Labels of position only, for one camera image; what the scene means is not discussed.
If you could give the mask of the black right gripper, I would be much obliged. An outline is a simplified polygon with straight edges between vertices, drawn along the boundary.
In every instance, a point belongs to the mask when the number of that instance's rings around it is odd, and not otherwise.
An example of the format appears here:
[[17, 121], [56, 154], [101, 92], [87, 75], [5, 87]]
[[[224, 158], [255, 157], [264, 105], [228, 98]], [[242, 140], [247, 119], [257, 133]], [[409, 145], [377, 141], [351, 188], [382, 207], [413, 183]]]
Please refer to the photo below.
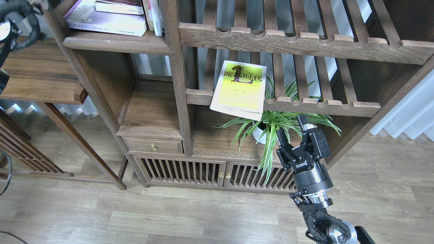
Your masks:
[[280, 142], [276, 150], [284, 170], [293, 170], [296, 192], [291, 198], [302, 200], [328, 200], [327, 190], [333, 187], [330, 176], [319, 159], [331, 156], [331, 150], [324, 131], [310, 123], [306, 115], [297, 117], [302, 129], [302, 142], [296, 148], [289, 144], [284, 129], [276, 130]]

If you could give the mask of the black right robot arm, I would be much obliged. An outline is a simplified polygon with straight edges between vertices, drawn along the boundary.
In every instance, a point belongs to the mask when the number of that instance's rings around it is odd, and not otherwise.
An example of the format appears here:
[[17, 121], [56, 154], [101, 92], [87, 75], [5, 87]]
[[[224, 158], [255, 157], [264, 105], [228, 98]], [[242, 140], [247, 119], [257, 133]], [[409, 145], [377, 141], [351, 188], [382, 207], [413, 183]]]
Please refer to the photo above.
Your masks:
[[280, 147], [276, 151], [284, 170], [293, 170], [296, 192], [290, 193], [303, 213], [307, 225], [305, 235], [318, 244], [373, 244], [373, 239], [361, 226], [327, 213], [332, 200], [327, 190], [333, 187], [330, 176], [319, 160], [331, 155], [324, 132], [308, 123], [305, 115], [298, 116], [302, 142], [298, 147], [289, 144], [283, 129], [278, 129]]

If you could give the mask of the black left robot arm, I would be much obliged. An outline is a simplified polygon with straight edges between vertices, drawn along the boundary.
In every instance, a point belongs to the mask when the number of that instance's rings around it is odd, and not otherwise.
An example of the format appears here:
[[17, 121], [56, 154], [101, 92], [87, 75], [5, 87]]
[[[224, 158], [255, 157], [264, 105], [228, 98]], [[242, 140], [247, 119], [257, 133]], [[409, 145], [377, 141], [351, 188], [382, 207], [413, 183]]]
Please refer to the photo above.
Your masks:
[[[1, 66], [11, 52], [27, 48], [39, 40], [44, 40], [46, 34], [41, 32], [36, 15], [43, 15], [43, 8], [49, 9], [47, 0], [2, 0], [0, 9], [1, 22]], [[30, 31], [26, 39], [19, 41], [22, 34], [19, 23], [27, 20]]]

